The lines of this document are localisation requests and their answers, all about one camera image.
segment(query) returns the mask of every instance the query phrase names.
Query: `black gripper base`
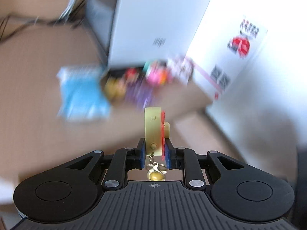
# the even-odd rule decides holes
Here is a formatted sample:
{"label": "black gripper base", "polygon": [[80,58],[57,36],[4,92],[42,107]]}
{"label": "black gripper base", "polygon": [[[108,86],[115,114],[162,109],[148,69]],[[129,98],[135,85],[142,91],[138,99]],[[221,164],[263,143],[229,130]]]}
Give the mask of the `black gripper base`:
{"label": "black gripper base", "polygon": [[202,191],[181,182],[135,182],[104,193],[97,206],[70,222],[43,224],[24,219],[14,230],[295,230],[285,219],[245,223],[217,210]]}

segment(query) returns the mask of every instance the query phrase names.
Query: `yellow object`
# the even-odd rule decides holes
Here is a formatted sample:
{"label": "yellow object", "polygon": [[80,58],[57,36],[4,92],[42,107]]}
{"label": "yellow object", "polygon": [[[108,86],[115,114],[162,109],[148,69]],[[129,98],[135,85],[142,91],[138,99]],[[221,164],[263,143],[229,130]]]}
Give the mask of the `yellow object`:
{"label": "yellow object", "polygon": [[169,138],[170,136],[170,126],[169,123],[164,123],[164,138]]}
{"label": "yellow object", "polygon": [[123,99],[126,94],[126,85],[123,80],[110,77],[103,91],[109,100]]}
{"label": "yellow object", "polygon": [[[162,110],[160,107],[145,108],[146,155],[162,156]],[[169,138],[169,123],[164,123],[165,138]]]}
{"label": "yellow object", "polygon": [[149,179],[151,181],[165,181],[165,175],[159,173],[158,171],[154,171],[149,175]]}
{"label": "yellow object", "polygon": [[161,74],[161,80],[160,80],[160,82],[161,82],[162,85],[165,84],[166,79],[167,79],[167,76],[168,76],[168,73],[167,73],[167,71],[164,70],[164,71],[162,72],[162,74]]}

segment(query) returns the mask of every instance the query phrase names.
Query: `black object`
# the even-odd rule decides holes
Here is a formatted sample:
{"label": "black object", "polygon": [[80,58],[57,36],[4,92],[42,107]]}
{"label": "black object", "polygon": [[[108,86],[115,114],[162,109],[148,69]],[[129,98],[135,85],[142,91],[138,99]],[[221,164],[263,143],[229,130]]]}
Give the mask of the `black object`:
{"label": "black object", "polygon": [[300,230],[307,229],[307,146],[297,147],[297,182],[291,223]]}
{"label": "black object", "polygon": [[144,167],[144,139],[137,148],[94,151],[26,179],[13,196],[24,215],[14,229],[295,229],[283,218],[294,202],[284,180],[216,151],[196,155],[169,139],[165,149],[183,182],[127,181],[128,170]]}

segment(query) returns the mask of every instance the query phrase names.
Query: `white wall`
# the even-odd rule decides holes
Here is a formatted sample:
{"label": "white wall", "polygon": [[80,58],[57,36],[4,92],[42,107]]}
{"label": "white wall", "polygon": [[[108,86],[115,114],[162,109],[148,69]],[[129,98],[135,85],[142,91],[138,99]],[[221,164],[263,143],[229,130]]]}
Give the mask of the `white wall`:
{"label": "white wall", "polygon": [[15,190],[14,184],[2,179],[0,177],[0,205],[13,203],[13,192]]}
{"label": "white wall", "polygon": [[[284,42],[286,46],[294,43],[291,40],[294,34],[301,35],[302,30],[306,30],[303,27],[306,25],[307,11],[303,4],[306,3],[306,0],[211,0],[187,55],[207,72],[208,67],[215,63],[227,63],[231,67],[231,70],[228,68],[229,75],[234,80],[237,70],[245,68],[246,59],[255,57],[249,53],[242,60],[228,54],[230,51],[227,49],[227,42],[230,37],[236,36],[232,33],[233,28],[240,23],[243,15],[264,26],[276,42]],[[304,41],[303,38],[298,38],[295,44],[300,42],[303,46]],[[211,92],[212,85],[197,70],[194,80],[207,93]]]}
{"label": "white wall", "polygon": [[[266,43],[208,112],[248,163],[293,180],[295,145],[307,143],[307,0],[211,0],[198,38],[218,42],[220,20],[242,14],[268,29]],[[196,60],[208,51],[197,45]]]}

